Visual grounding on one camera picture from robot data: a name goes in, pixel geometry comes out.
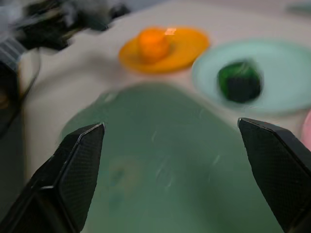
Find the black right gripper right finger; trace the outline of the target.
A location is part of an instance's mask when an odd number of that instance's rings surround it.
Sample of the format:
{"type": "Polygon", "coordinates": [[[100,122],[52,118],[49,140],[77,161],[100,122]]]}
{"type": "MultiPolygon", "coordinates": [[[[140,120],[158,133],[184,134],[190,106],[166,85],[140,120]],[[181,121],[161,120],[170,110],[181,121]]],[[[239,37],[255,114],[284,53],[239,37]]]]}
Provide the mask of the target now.
{"type": "Polygon", "coordinates": [[[311,152],[277,125],[241,117],[238,128],[253,176],[285,233],[311,231],[311,152]]]}

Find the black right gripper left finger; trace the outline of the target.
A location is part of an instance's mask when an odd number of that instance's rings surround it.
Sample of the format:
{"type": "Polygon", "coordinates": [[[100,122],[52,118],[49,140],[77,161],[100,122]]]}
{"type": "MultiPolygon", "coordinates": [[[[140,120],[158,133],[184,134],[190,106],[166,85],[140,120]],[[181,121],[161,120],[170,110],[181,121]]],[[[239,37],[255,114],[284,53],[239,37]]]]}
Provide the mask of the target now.
{"type": "Polygon", "coordinates": [[[2,233],[79,233],[97,185],[103,123],[68,134],[0,223],[2,233]]]}

